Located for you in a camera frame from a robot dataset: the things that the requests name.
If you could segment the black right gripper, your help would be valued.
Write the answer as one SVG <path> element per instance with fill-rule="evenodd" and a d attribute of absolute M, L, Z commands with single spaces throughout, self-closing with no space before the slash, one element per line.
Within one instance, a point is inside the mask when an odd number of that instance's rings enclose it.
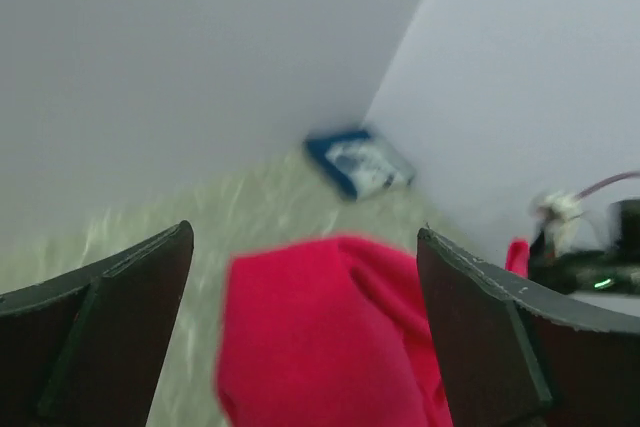
<path fill-rule="evenodd" d="M 576 292 L 639 293 L 639 202 L 613 204 L 615 239 L 605 249 L 572 249 L 562 253 L 553 240 L 556 218 L 549 215 L 529 247 L 527 278 L 561 294 Z"/>

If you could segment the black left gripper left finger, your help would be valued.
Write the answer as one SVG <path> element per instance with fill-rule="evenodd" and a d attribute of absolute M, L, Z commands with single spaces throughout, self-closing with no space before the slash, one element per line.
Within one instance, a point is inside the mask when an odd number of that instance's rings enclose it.
<path fill-rule="evenodd" d="M 2 425 L 145 425 L 193 250 L 193 228 L 182 221 L 2 294 Z"/>

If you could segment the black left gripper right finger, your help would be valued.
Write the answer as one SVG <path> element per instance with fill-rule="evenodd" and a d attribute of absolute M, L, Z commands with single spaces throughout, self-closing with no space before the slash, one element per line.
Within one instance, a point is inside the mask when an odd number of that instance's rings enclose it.
<path fill-rule="evenodd" d="M 638 425 L 638 317 L 554 292 L 427 227 L 417 268 L 454 425 Z"/>

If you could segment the bright red t-shirt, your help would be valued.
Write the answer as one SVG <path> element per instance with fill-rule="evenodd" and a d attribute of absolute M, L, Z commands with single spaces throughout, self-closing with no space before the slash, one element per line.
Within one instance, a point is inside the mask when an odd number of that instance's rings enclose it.
<path fill-rule="evenodd" d="M 234 426 L 448 426 L 416 261 L 353 237 L 230 267 L 215 374 Z"/>

